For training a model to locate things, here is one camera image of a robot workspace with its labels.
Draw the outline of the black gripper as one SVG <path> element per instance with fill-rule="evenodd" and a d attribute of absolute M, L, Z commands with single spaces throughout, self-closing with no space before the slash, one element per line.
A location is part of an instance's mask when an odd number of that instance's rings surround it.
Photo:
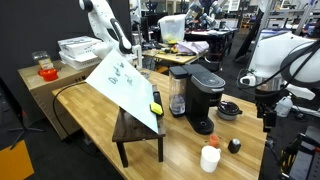
<path fill-rule="evenodd" d="M 256 107 L 257 117 L 263 120 L 263 131 L 269 133 L 276 126 L 277 113 L 274 110 L 274 105 L 258 101 Z"/>

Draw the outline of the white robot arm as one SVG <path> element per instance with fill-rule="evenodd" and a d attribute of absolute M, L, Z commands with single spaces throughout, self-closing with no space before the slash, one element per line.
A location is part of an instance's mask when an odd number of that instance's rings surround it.
<path fill-rule="evenodd" d="M 257 117 L 270 132 L 278 117 L 286 117 L 293 103 L 284 90 L 307 100 L 320 88 L 320 40 L 282 32 L 261 38 L 245 76 L 239 75 L 242 91 L 254 89 Z"/>

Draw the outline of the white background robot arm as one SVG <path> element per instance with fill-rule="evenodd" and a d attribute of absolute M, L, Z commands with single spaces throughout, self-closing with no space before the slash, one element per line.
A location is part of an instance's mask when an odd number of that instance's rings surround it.
<path fill-rule="evenodd" d="M 118 52 L 137 69 L 142 68 L 142 49 L 133 46 L 115 18 L 107 0 L 79 0 L 79 6 L 88 13 L 94 35 L 101 40 L 92 46 L 92 52 L 104 59 L 112 50 Z"/>

